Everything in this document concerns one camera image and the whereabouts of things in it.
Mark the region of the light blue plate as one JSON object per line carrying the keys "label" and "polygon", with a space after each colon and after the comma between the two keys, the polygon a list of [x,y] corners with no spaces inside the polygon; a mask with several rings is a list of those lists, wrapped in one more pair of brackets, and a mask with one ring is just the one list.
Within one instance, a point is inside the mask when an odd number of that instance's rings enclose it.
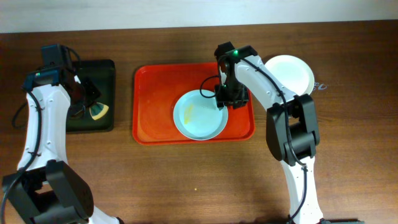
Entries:
{"label": "light blue plate", "polygon": [[178,131],[195,141],[217,137],[228,123],[227,107],[219,109],[215,93],[210,90],[192,90],[181,96],[173,111]]}

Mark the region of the white plate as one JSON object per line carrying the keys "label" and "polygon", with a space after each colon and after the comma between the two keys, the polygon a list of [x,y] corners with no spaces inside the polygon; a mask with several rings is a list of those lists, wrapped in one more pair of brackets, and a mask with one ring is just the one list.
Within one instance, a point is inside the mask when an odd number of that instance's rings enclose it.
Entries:
{"label": "white plate", "polygon": [[312,69],[302,59],[292,55],[278,55],[265,63],[278,81],[298,95],[311,94],[315,84]]}

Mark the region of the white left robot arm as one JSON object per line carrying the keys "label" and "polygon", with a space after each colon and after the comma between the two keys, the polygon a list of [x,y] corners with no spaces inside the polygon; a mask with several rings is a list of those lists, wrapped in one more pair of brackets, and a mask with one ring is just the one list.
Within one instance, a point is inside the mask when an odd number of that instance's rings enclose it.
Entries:
{"label": "white left robot arm", "polygon": [[28,74],[29,119],[25,146],[15,174],[3,178],[4,202],[24,223],[122,223],[94,205],[89,185],[68,165],[67,114],[71,97],[83,88],[74,76],[59,71]]}

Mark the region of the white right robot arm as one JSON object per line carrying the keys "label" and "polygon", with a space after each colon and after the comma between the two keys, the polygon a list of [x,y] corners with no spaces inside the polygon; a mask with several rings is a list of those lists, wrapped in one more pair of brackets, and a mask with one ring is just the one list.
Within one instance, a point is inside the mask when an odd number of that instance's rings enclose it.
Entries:
{"label": "white right robot arm", "polygon": [[218,75],[226,77],[215,86],[218,108],[243,107],[252,93],[267,113],[267,147],[282,165],[289,191],[288,223],[328,223],[315,186],[320,134],[312,97],[298,95],[278,81],[250,45],[237,49],[226,42],[214,56]]}

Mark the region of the yellow green scrub sponge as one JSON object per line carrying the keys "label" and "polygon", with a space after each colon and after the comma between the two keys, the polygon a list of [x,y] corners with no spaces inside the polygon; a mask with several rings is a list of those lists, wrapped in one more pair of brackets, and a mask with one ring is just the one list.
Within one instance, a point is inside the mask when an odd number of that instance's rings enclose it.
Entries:
{"label": "yellow green scrub sponge", "polygon": [[94,120],[101,119],[109,110],[109,106],[100,102],[96,102],[90,106],[90,115]]}

